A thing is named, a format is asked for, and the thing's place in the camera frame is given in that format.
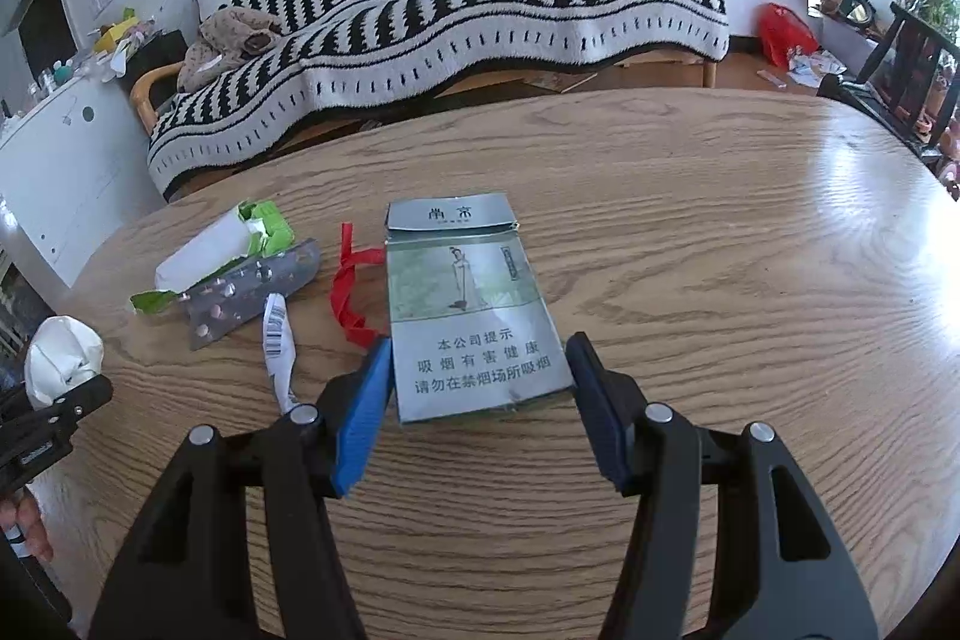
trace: red bag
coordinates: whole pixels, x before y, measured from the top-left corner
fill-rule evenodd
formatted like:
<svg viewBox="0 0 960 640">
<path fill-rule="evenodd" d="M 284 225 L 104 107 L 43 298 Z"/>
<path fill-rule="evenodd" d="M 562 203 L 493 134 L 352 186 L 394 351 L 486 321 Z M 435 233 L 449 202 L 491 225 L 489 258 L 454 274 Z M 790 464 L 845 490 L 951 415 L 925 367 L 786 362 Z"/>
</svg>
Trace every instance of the red bag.
<svg viewBox="0 0 960 640">
<path fill-rule="evenodd" d="M 765 4 L 760 10 L 760 41 L 763 54 L 774 66 L 790 68 L 789 52 L 795 47 L 805 55 L 820 49 L 820 43 L 806 23 L 792 9 L 779 4 Z"/>
</svg>

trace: human hand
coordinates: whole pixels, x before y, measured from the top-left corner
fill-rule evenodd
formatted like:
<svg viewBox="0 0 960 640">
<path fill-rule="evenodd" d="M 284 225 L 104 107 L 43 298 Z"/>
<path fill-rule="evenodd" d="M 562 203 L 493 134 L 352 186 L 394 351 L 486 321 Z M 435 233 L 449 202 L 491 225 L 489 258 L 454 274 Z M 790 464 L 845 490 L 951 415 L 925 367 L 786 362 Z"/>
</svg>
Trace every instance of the human hand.
<svg viewBox="0 0 960 640">
<path fill-rule="evenodd" d="M 27 551 L 40 561 L 50 561 L 54 549 L 47 539 L 47 530 L 40 520 L 40 506 L 26 488 L 18 499 L 0 501 L 0 528 L 7 531 L 16 524 L 23 533 Z"/>
</svg>

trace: wood grain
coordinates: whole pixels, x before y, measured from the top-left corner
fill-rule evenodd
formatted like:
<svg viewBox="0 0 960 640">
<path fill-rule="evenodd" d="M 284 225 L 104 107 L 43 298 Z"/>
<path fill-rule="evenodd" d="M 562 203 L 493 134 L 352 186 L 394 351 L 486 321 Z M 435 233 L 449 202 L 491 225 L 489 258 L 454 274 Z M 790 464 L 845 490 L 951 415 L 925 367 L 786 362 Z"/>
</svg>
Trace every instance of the wood grain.
<svg viewBox="0 0 960 640">
<path fill-rule="evenodd" d="M 126 299 L 240 199 L 275 199 L 323 245 L 293 297 L 295 391 L 359 352 L 330 314 L 342 220 L 383 239 L 388 201 L 504 190 L 561 335 L 701 425 L 771 423 L 853 552 L 884 632 L 960 528 L 958 208 L 890 135 L 836 103 L 765 92 L 584 92 L 488 105 L 312 148 L 123 229 L 65 308 L 104 337 L 112 403 L 37 481 L 56 574 L 88 618 L 160 470 L 199 423 L 277 415 L 248 324 L 197 353 L 186 323 Z M 383 272 L 356 306 L 386 325 Z M 400 429 L 330 515 L 373 638 L 596 637 L 635 503 L 597 472 L 573 403 Z M 689 610 L 709 601 L 715 506 Z M 280 631 L 262 510 L 251 517 L 261 622 Z"/>
</svg>

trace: red ribbon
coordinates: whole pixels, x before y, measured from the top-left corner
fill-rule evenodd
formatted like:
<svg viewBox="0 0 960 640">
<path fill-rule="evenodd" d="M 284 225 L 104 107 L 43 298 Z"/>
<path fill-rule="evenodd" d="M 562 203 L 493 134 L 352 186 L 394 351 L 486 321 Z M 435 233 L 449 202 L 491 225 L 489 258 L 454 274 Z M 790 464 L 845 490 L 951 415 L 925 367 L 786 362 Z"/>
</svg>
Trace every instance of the red ribbon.
<svg viewBox="0 0 960 640">
<path fill-rule="evenodd" d="M 356 266 L 358 263 L 382 266 L 386 261 L 387 252 L 382 247 L 371 247 L 354 253 L 353 224 L 340 224 L 340 268 L 333 277 L 330 307 L 333 307 L 333 316 L 343 327 L 347 340 L 363 348 L 370 348 L 379 333 L 376 329 L 368 329 L 367 319 L 350 309 L 350 294 L 357 277 Z"/>
</svg>

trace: metal screw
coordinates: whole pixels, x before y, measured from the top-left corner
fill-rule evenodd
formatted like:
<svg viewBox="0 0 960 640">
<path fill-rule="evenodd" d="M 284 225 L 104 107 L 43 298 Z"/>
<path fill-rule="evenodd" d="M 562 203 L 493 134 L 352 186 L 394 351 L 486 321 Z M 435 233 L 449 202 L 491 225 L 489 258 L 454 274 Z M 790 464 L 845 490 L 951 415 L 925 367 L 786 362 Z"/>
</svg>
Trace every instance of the metal screw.
<svg viewBox="0 0 960 640">
<path fill-rule="evenodd" d="M 647 405 L 646 410 L 643 410 L 643 414 L 650 420 L 656 421 L 656 423 L 670 423 L 670 421 L 673 420 L 673 410 L 670 410 L 667 405 L 661 405 L 659 402 Z"/>
<path fill-rule="evenodd" d="M 774 437 L 776 437 L 774 429 L 761 421 L 750 424 L 750 435 L 753 439 L 758 439 L 760 442 L 773 442 Z"/>
<path fill-rule="evenodd" d="M 313 423 L 320 416 L 314 405 L 297 405 L 290 410 L 290 420 L 298 426 L 306 426 Z"/>
<path fill-rule="evenodd" d="M 201 424 L 190 429 L 190 442 L 194 445 L 206 445 L 213 439 L 213 427 Z"/>
</svg>

